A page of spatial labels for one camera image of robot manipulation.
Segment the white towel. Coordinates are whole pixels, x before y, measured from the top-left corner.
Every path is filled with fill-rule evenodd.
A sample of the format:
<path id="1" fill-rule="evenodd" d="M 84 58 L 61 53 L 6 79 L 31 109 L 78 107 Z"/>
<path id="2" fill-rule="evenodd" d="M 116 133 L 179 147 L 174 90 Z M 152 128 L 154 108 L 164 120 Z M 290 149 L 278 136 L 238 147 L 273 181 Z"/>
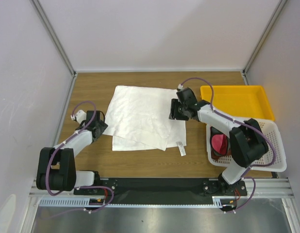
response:
<path id="1" fill-rule="evenodd" d="M 185 121 L 169 119 L 175 89 L 118 85 L 106 113 L 113 151 L 165 151 L 186 146 Z"/>

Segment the pink cloth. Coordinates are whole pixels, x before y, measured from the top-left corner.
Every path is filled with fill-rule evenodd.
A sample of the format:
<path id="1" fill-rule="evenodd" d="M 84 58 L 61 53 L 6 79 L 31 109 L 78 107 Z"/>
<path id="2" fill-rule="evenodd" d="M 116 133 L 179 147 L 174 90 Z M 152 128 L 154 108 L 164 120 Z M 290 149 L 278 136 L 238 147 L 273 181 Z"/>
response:
<path id="1" fill-rule="evenodd" d="M 215 134 L 211 137 L 211 147 L 214 153 L 224 156 L 229 150 L 229 142 L 227 136 L 224 134 Z"/>

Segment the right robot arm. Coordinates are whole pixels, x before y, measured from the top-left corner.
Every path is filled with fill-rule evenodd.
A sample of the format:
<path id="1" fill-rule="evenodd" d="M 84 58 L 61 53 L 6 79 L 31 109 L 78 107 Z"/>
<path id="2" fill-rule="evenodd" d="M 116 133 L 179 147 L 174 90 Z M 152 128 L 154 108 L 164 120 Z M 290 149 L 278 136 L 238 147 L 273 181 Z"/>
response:
<path id="1" fill-rule="evenodd" d="M 265 155 L 269 147 L 257 120 L 239 121 L 216 110 L 211 102 L 198 101 L 190 88 L 178 87 L 177 98 L 171 100 L 169 119 L 198 122 L 214 127 L 229 139 L 232 161 L 219 175 L 218 189 L 223 195 L 231 194 L 252 163 Z"/>

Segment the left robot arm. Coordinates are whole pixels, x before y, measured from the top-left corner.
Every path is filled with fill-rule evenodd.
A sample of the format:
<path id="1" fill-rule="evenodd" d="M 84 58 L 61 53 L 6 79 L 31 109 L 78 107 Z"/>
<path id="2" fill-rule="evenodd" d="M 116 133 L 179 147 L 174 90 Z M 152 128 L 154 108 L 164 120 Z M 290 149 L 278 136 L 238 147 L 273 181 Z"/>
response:
<path id="1" fill-rule="evenodd" d="M 50 191 L 53 196 L 80 187 L 90 194 L 97 194 L 101 190 L 98 172 L 77 171 L 75 157 L 96 142 L 107 129 L 105 115 L 101 111 L 79 110 L 72 115 L 72 119 L 79 123 L 74 133 L 54 147 L 44 147 L 39 155 L 36 187 Z"/>

